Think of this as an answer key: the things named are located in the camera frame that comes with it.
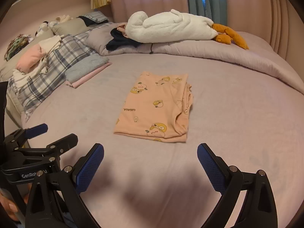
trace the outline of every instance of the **black cloth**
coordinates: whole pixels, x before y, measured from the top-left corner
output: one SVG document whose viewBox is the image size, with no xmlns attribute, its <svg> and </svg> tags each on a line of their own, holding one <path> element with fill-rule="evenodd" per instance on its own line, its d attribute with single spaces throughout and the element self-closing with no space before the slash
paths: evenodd
<svg viewBox="0 0 304 228">
<path fill-rule="evenodd" d="M 118 31 L 117 28 L 114 28 L 110 33 L 113 39 L 109 43 L 107 43 L 105 47 L 108 51 L 116 50 L 118 47 L 123 45 L 132 45 L 135 48 L 141 45 L 141 43 L 133 39 L 128 39 L 124 37 L 122 32 Z"/>
<path fill-rule="evenodd" d="M 96 21 L 93 21 L 93 20 L 91 20 L 87 17 L 84 17 L 84 16 L 78 16 L 77 18 L 82 19 L 86 26 L 90 26 L 90 25 L 93 25 L 93 24 L 103 24 L 103 23 L 109 22 L 108 20 L 105 20 L 105 21 L 102 21 L 100 23 L 96 23 Z"/>
</svg>

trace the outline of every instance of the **human hand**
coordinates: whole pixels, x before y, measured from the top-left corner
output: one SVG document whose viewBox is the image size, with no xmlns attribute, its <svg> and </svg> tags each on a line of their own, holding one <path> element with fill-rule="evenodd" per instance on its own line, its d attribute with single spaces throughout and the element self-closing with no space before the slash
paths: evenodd
<svg viewBox="0 0 304 228">
<path fill-rule="evenodd" d="M 32 184 L 28 184 L 27 186 L 28 186 L 28 194 L 26 194 L 23 197 L 23 200 L 24 200 L 24 202 L 26 204 L 27 204 L 27 202 L 29 200 L 29 191 L 31 190 Z M 0 192 L 0 203 L 3 206 L 4 210 L 7 212 L 8 216 L 12 220 L 19 221 L 18 218 L 17 218 L 17 216 L 15 215 L 15 213 L 17 213 L 19 211 L 17 205 L 13 201 L 11 201 L 11 200 L 7 199 L 6 197 L 4 197 L 1 192 Z"/>
</svg>

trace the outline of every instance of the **pink folded cloth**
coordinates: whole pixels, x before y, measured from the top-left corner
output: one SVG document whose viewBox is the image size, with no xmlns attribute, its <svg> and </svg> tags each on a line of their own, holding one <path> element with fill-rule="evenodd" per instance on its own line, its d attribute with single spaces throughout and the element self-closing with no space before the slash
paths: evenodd
<svg viewBox="0 0 304 228">
<path fill-rule="evenodd" d="M 28 73 L 41 58 L 45 56 L 45 50 L 39 44 L 29 48 L 19 59 L 16 69 L 21 72 Z"/>
<path fill-rule="evenodd" d="M 70 83 L 69 81 L 66 81 L 65 84 L 70 86 L 70 87 L 74 87 L 77 88 L 79 87 L 81 84 L 85 83 L 86 81 L 88 81 L 89 79 L 91 79 L 92 77 L 94 77 L 96 74 L 98 74 L 99 72 L 101 72 L 102 70 L 104 70 L 107 66 L 110 66 L 112 63 L 107 62 L 106 64 L 102 65 L 101 67 L 95 69 L 94 71 L 88 73 L 87 75 L 81 77 L 78 81 L 75 81 L 74 83 Z"/>
</svg>

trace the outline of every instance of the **fingernail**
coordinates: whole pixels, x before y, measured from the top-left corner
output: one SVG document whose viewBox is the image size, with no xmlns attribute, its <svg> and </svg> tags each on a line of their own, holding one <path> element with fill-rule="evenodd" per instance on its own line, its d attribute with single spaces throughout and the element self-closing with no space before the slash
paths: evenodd
<svg viewBox="0 0 304 228">
<path fill-rule="evenodd" d="M 16 207 L 14 204 L 9 203 L 9 207 L 10 207 L 10 209 L 11 209 L 13 212 L 18 212 L 18 209 L 17 209 L 17 207 Z"/>
</svg>

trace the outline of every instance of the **pink cushion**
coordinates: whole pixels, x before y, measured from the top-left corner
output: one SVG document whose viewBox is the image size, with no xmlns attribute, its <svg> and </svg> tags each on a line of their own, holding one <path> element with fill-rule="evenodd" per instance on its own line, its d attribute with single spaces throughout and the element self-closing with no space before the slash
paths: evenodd
<svg viewBox="0 0 304 228">
<path fill-rule="evenodd" d="M 16 69 L 21 72 L 28 73 L 30 68 L 40 61 L 45 56 L 45 51 L 39 44 L 29 48 L 17 62 Z"/>
</svg>

